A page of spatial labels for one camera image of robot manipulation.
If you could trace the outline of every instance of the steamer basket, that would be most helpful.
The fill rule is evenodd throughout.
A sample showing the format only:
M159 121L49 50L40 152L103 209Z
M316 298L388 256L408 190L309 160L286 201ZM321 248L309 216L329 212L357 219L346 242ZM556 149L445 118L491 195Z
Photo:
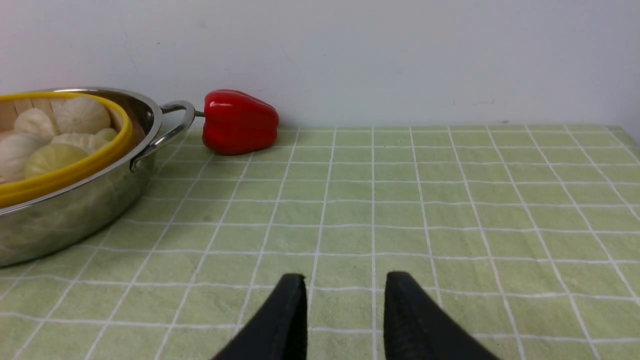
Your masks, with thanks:
M131 119L113 101L93 95L70 92L30 92L0 96L0 142L14 134L15 119L30 108L44 111L54 119L54 111L75 97L89 97L101 103L111 117L118 136L97 152L69 166L31 179L7 183L0 177L0 209L31 201L75 184L107 168L135 146Z

